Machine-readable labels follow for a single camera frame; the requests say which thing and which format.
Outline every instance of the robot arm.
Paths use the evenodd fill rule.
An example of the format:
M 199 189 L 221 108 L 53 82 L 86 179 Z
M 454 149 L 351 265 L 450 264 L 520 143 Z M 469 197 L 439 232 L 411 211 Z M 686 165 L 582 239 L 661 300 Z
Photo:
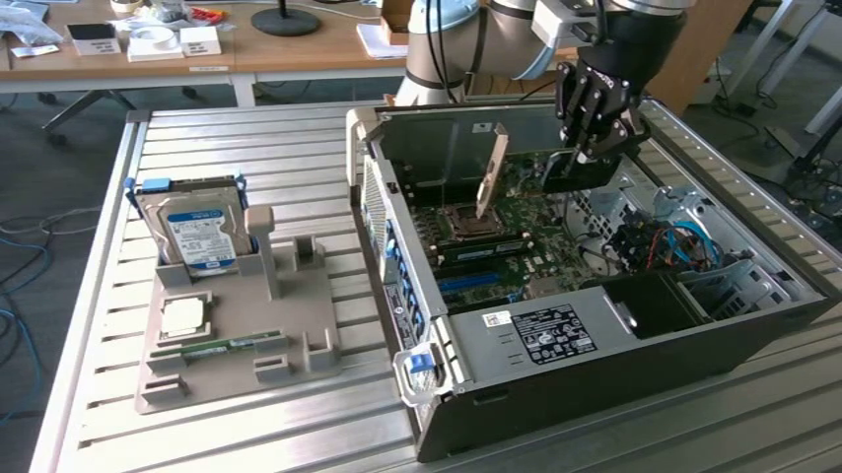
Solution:
M 618 156 L 649 138 L 637 106 L 696 3 L 492 0 L 481 8 L 480 0 L 418 0 L 397 105 L 462 100 L 467 73 L 534 79 L 558 48 L 578 47 L 578 63 L 560 64 L 556 89 L 562 146 L 576 152 L 553 163 L 545 190 L 605 185 Z

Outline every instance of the slotted metal worktable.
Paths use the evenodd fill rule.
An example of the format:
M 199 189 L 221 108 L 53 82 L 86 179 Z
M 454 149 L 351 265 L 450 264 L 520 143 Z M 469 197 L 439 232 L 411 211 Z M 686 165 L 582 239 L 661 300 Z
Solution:
M 345 114 L 367 104 L 163 111 L 127 125 L 32 471 L 800 472 L 842 464 L 838 307 L 724 376 L 441 462 L 415 463 L 346 197 Z M 840 283 L 837 253 L 786 221 L 693 132 L 654 105 L 646 112 Z M 652 147 L 642 159 L 654 169 L 665 160 Z M 315 233 L 327 248 L 345 371 L 142 416 L 133 396 L 155 245 L 122 184 L 129 175 L 183 178 L 238 169 L 250 203 L 274 206 L 275 244 Z M 686 179 L 665 173 L 669 183 Z

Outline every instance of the black lamp base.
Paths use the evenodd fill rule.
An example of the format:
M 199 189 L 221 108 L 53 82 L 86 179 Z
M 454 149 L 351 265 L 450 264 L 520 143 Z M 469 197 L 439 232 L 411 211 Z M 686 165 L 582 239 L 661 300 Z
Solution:
M 318 30 L 322 22 L 302 10 L 287 10 L 287 16 L 282 17 L 281 9 L 271 8 L 253 15 L 251 25 L 274 36 L 302 36 Z

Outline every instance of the floor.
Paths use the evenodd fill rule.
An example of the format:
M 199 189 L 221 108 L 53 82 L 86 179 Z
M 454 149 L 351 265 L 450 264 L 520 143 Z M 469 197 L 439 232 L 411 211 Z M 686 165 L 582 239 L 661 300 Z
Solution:
M 756 35 L 757 31 L 753 30 L 734 37 L 722 56 L 725 66 L 738 63 Z M 770 48 L 753 71 L 753 77 L 757 78 L 765 72 L 781 45 Z M 761 107 L 752 118 L 757 125 L 777 124 L 797 132 L 840 87 L 842 69 L 821 58 L 806 55 L 796 70 L 797 74 L 792 74 L 776 93 L 780 108 L 772 110 Z M 398 85 L 398 79 L 323 81 L 310 86 L 307 83 L 273 84 L 267 88 L 271 96 L 265 97 L 259 104 L 371 100 L 381 98 L 383 93 L 394 93 Z M 754 84 L 746 81 L 744 90 L 738 91 L 733 100 L 748 99 L 753 89 Z M 234 106 L 234 91 L 230 87 L 206 86 L 199 87 L 198 91 L 201 98 L 197 101 L 183 97 L 178 88 L 134 91 L 126 95 L 139 108 L 146 109 Z M 61 104 L 79 97 L 77 93 L 57 95 Z M 12 99 L 12 96 L 0 96 L 0 105 Z M 0 175 L 7 176 L 0 180 L 0 220 L 54 215 L 74 208 L 97 206 L 103 199 L 126 113 L 113 101 L 98 103 L 78 119 L 62 126 L 61 132 L 67 135 L 70 144 L 57 148 L 46 142 L 40 125 L 58 110 L 58 106 L 44 105 L 38 102 L 35 95 L 26 94 L 19 95 L 14 106 L 0 112 L 0 143 L 8 148 L 0 160 Z M 752 131 L 706 106 L 692 107 L 685 118 L 714 145 L 726 144 Z M 738 141 L 726 148 L 725 154 L 736 159 L 764 160 L 781 152 L 770 150 L 765 142 L 764 136 Z M 842 139 L 832 145 L 828 156 L 840 157 L 841 152 Z M 778 192 L 785 198 L 780 190 L 776 186 L 770 187 L 770 191 Z M 62 229 L 86 227 L 95 222 L 95 218 L 95 214 L 74 217 L 66 221 Z M 36 222 L 16 221 L 14 224 L 31 225 Z M 46 236 L 39 233 L 15 237 L 23 243 L 46 241 Z M 30 325 L 46 377 L 42 393 L 26 407 L 24 415 L 0 426 L 0 469 L 8 473 L 27 471 L 30 465 L 93 237 L 93 233 L 57 236 L 50 243 L 50 269 L 36 282 L 15 292 L 14 306 L 0 302 L 0 308 L 11 308 Z M 834 239 L 834 234 L 829 234 L 829 238 Z M 6 277 L 31 256 L 31 250 L 0 245 L 0 277 Z M 26 277 L 22 275 L 14 283 L 24 282 Z M 14 336 L 0 339 L 0 357 L 10 352 L 14 340 Z M 15 408 L 18 401 L 27 397 L 32 382 L 34 361 L 22 345 L 10 363 L 0 367 L 0 418 L 2 412 Z

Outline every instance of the green circuit board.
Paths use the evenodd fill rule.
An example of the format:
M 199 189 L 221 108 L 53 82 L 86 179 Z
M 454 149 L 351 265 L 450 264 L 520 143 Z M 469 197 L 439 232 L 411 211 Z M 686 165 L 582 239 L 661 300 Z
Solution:
M 466 237 L 455 231 L 453 215 L 463 209 L 466 213 L 476 212 L 473 202 L 414 209 L 417 229 L 429 249 L 430 266 L 451 313 L 484 308 L 484 304 L 494 306 L 576 291 L 596 276 L 606 274 L 605 267 L 589 266 L 580 250 L 581 242 L 561 225 L 561 206 L 541 192 L 542 166 L 552 153 L 509 155 L 500 177 L 493 211 L 489 212 L 496 221 L 490 232 L 492 235 L 528 236 L 524 240 L 526 247 L 517 254 L 458 261 L 450 266 L 442 264 L 442 254 L 449 254 L 441 249 L 451 244 L 470 246 L 469 254 L 482 254 L 500 243 L 485 243 L 494 240 L 482 236 Z M 494 282 L 450 289 L 450 283 L 455 282 L 458 286 L 461 281 L 484 279 L 484 276 Z

